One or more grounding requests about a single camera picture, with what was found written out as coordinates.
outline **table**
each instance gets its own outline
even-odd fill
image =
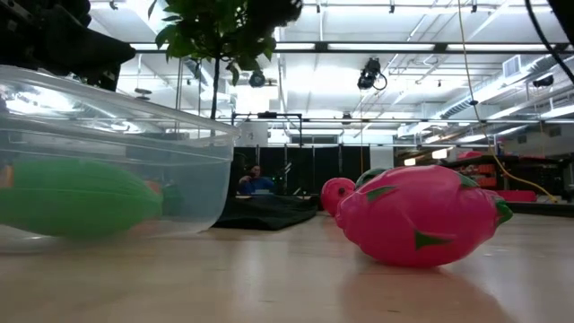
[[[470,257],[386,267],[320,215],[279,232],[210,230],[0,255],[2,322],[566,323],[574,222],[517,214]]]

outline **blue shirt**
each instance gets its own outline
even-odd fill
[[[272,189],[274,183],[264,177],[260,177],[257,179],[251,179],[250,181],[244,181],[243,183],[239,184],[239,193],[241,195],[251,195],[255,193],[258,189]]]

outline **pink ball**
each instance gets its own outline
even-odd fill
[[[354,188],[355,183],[350,179],[330,179],[321,189],[321,204],[331,216],[335,216],[339,203],[348,197]]]
[[[345,236],[391,266],[440,266],[464,258],[512,212],[496,193],[440,166],[385,172],[339,205]]]

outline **clear plastic container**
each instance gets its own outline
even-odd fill
[[[130,179],[136,181],[134,185],[139,185],[137,181],[141,180],[161,195],[161,214],[145,217],[125,230],[125,234],[122,232],[124,236],[198,232],[212,226],[221,215],[229,183],[233,141],[239,134],[237,128],[11,66],[0,66],[0,98],[0,252],[42,250],[69,240],[67,231],[57,234],[57,238],[42,235],[44,229],[41,227],[26,231],[28,227],[35,227],[35,222],[22,224],[20,218],[14,219],[19,216],[14,210],[26,205],[14,206],[13,199],[2,198],[2,194],[14,185],[23,186],[22,179],[27,176],[30,179],[26,179],[26,189],[34,189],[30,204],[35,209],[26,206],[26,216],[43,217],[41,221],[54,216],[56,220],[55,210],[39,212],[52,206],[39,202],[46,196],[36,196],[36,189],[49,190],[56,185],[66,191],[66,184],[47,184],[46,177],[56,176],[48,175],[49,171],[54,173],[50,167],[66,165],[70,161],[104,164],[113,171],[135,174],[138,179]],[[34,169],[24,171],[25,168],[19,167],[30,162],[37,165],[37,170],[46,169],[46,173]],[[59,171],[66,174],[68,170]],[[89,170],[85,172],[62,175],[62,183],[72,182],[70,189],[74,192],[91,191],[91,185],[111,191],[124,185],[124,179],[94,184],[101,182],[101,178],[95,179],[97,176]],[[18,194],[18,198],[26,200],[26,196]],[[102,201],[101,207],[106,208],[109,203],[105,199]],[[5,210],[12,211],[7,215]],[[89,211],[80,207],[78,219],[97,226],[97,220],[85,214]],[[124,216],[113,208],[109,213]]]

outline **green toy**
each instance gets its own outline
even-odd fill
[[[37,234],[90,239],[161,215],[161,195],[136,175],[96,161],[18,161],[0,175],[0,223]]]
[[[361,186],[367,184],[371,179],[376,178],[378,175],[384,173],[385,169],[381,169],[381,168],[376,168],[376,169],[372,169],[372,170],[367,170],[364,173],[362,173],[362,175],[359,177],[359,179],[357,179],[357,182],[355,183],[355,190],[359,189]]]

